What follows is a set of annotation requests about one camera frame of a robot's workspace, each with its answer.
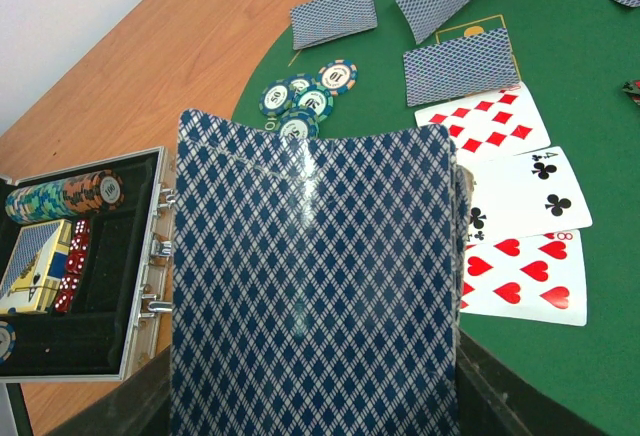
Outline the ten of diamonds card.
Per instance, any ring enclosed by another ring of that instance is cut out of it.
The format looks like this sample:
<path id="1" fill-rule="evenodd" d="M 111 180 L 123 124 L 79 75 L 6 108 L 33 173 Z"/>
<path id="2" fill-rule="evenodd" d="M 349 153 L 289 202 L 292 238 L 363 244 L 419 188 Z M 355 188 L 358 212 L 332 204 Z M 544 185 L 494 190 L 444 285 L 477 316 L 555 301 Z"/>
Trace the ten of diamonds card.
<path id="1" fill-rule="evenodd" d="M 426 107 L 416 124 L 445 126 L 458 162 L 469 164 L 547 147 L 550 138 L 525 83 Z"/>

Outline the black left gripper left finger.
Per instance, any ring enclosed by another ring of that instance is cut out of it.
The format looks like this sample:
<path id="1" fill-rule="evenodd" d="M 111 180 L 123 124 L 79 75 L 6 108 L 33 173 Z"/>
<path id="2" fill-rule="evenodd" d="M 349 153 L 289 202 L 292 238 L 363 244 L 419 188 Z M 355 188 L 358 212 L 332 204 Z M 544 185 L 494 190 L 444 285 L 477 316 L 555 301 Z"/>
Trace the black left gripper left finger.
<path id="1" fill-rule="evenodd" d="M 170 354 L 165 348 L 141 370 L 49 435 L 168 435 Z"/>

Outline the four of clubs card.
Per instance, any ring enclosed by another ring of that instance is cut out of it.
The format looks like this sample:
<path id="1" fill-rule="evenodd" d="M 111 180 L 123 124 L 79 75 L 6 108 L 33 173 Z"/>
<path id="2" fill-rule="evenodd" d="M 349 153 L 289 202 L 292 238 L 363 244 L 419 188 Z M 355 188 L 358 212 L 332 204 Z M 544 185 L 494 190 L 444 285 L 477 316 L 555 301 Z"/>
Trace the four of clubs card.
<path id="1" fill-rule="evenodd" d="M 586 228 L 592 217 L 561 147 L 473 164 L 470 244 Z"/>

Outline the white blue chip stack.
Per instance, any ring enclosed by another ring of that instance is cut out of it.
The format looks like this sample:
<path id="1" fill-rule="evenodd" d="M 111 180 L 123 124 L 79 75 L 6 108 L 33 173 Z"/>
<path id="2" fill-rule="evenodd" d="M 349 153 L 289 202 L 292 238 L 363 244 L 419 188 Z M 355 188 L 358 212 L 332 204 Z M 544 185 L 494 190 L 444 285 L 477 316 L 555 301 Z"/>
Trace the white blue chip stack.
<path id="1" fill-rule="evenodd" d="M 308 108 L 295 108 L 281 118 L 278 133 L 280 136 L 296 138 L 315 138 L 319 134 L 316 113 Z"/>

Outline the eight of hearts card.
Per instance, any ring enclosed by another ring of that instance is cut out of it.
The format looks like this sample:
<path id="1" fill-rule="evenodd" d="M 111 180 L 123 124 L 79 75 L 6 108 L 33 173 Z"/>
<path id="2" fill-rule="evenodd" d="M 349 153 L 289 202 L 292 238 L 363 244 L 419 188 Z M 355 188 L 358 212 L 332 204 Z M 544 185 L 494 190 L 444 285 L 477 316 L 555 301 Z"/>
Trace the eight of hearts card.
<path id="1" fill-rule="evenodd" d="M 578 230 L 470 245 L 461 310 L 584 326 L 587 285 Z"/>

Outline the blue orange ten chip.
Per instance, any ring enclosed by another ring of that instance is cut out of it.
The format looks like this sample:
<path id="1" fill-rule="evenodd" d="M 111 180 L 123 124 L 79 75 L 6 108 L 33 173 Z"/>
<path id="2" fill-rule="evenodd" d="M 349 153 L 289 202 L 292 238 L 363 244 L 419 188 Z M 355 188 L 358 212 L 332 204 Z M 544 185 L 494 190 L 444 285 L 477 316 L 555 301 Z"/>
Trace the blue orange ten chip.
<path id="1" fill-rule="evenodd" d="M 335 59 L 323 66 L 318 72 L 318 81 L 327 88 L 332 96 L 338 96 L 351 90 L 358 78 L 358 68 L 350 60 Z"/>

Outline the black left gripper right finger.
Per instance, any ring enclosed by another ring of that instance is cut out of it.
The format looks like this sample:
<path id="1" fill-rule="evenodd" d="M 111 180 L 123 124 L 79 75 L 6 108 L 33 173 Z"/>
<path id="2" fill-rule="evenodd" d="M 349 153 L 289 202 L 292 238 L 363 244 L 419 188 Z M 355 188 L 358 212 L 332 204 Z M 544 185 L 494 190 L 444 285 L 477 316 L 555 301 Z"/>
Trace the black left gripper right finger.
<path id="1" fill-rule="evenodd" d="M 507 328 L 474 340 L 459 331 L 463 435 L 618 435 L 620 369 L 588 355 L 571 329 Z"/>

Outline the deck of playing cards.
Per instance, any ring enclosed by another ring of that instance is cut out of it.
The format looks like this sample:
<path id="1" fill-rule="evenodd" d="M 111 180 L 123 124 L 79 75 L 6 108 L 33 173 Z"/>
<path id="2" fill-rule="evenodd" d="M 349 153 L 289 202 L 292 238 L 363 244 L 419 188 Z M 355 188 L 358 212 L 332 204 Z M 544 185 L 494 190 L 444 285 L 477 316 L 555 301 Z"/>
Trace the deck of playing cards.
<path id="1" fill-rule="evenodd" d="M 447 130 L 180 119 L 174 435 L 455 435 L 469 196 Z"/>

